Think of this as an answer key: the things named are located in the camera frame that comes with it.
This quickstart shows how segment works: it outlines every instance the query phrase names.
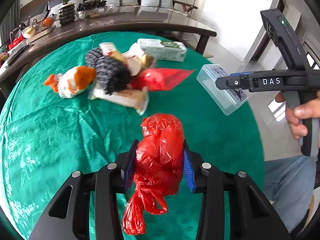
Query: plastic container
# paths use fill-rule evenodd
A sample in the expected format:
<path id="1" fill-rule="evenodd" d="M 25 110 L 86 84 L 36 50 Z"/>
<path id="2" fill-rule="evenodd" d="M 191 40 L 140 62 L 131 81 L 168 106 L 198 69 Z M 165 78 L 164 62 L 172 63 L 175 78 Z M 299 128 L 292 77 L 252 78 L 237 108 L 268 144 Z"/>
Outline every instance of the plastic container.
<path id="1" fill-rule="evenodd" d="M 32 26 L 26 27 L 21 32 L 22 36 L 26 39 L 33 37 L 36 35 L 36 31 Z"/>
<path id="2" fill-rule="evenodd" d="M 207 90 L 222 112 L 225 115 L 230 115 L 246 102 L 248 97 L 240 89 L 219 90 L 216 87 L 216 80 L 225 76 L 229 76 L 229 74 L 221 65 L 208 64 L 201 68 L 197 80 Z"/>
<path id="3" fill-rule="evenodd" d="M 79 12 L 76 11 L 75 14 L 80 20 L 87 20 L 87 19 L 106 16 L 112 12 L 113 8 L 114 8 L 114 5 L 109 4 L 102 8 L 94 8 L 94 9 L 79 11 Z"/>

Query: clear plastic box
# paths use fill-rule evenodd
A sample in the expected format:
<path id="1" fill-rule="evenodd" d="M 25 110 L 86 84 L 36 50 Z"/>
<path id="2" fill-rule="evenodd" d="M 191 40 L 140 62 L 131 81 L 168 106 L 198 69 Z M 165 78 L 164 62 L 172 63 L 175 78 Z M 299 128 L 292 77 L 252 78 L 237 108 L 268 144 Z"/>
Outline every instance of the clear plastic box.
<path id="1" fill-rule="evenodd" d="M 239 89 L 219 90 L 216 87 L 216 80 L 225 76 L 229 76 L 229 74 L 221 65 L 208 64 L 201 68 L 197 80 L 207 90 L 222 112 L 225 115 L 230 115 L 246 102 L 248 97 Z"/>

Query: jeans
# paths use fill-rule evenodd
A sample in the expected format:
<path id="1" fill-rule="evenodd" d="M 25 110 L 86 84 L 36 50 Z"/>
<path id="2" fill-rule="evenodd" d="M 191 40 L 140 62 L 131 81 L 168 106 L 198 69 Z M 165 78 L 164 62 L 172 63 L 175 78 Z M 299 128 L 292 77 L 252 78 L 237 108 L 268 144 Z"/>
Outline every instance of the jeans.
<path id="1" fill-rule="evenodd" d="M 291 232 L 310 205 L 316 177 L 316 157 L 299 155 L 265 162 L 263 193 Z"/>

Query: table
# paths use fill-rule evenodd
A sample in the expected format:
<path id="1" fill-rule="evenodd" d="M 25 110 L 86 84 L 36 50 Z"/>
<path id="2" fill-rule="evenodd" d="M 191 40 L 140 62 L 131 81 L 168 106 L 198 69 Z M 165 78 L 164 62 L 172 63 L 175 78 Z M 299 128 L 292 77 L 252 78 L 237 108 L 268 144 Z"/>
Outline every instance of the table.
<path id="1" fill-rule="evenodd" d="M 115 7 L 107 17 L 85 21 L 76 21 L 57 27 L 49 34 L 32 42 L 34 46 L 22 53 L 9 68 L 0 68 L 0 90 L 7 98 L 12 90 L 6 82 L 13 72 L 23 68 L 29 62 L 79 38 L 106 31 L 140 31 L 140 32 L 172 32 L 196 33 L 200 39 L 195 49 L 203 54 L 209 37 L 216 37 L 215 30 L 183 14 L 165 8 L 123 6 Z"/>
<path id="2" fill-rule="evenodd" d="M 0 116 L 0 198 L 4 212 L 24 237 L 73 171 L 90 173 L 114 161 L 117 154 L 128 151 L 134 139 L 142 139 L 141 121 L 155 113 L 177 116 L 190 150 L 199 152 L 206 162 L 225 172 L 244 170 L 262 186 L 262 145 L 249 104 L 225 116 L 196 80 L 200 68 L 209 62 L 190 49 L 183 63 L 158 61 L 158 67 L 195 72 L 171 91 L 150 92 L 143 116 L 132 108 L 100 99 L 90 101 L 89 89 L 75 98 L 61 99 L 42 85 L 51 73 L 83 65 L 87 51 L 101 42 L 114 42 L 125 52 L 138 38 L 158 37 L 108 32 L 70 42 L 33 66 L 10 94 Z M 117 197 L 122 216 L 130 195 Z M 166 197 L 167 214 L 145 212 L 147 233 L 124 238 L 195 239 L 201 198 L 201 194 L 192 195 L 183 180 L 178 194 Z M 93 237 L 93 206 L 90 232 Z"/>

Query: table leg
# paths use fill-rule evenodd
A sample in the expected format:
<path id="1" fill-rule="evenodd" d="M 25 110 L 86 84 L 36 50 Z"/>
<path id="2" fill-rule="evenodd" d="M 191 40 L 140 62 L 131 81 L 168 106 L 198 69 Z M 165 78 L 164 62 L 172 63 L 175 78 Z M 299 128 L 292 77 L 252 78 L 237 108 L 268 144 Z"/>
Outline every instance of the table leg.
<path id="1" fill-rule="evenodd" d="M 197 48 L 196 48 L 196 52 L 198 52 L 198 53 L 200 53 L 201 55 L 203 55 L 204 50 L 205 50 L 205 47 L 207 46 L 208 40 L 209 40 L 209 37 L 208 37 L 208 36 L 202 35 L 202 36 L 200 37 L 199 42 L 198 42 L 198 46 L 197 46 Z"/>
<path id="2" fill-rule="evenodd" d="M 12 91 L 11 86 L 6 84 L 5 81 L 0 82 L 0 91 L 4 95 L 5 99 L 7 99 Z"/>

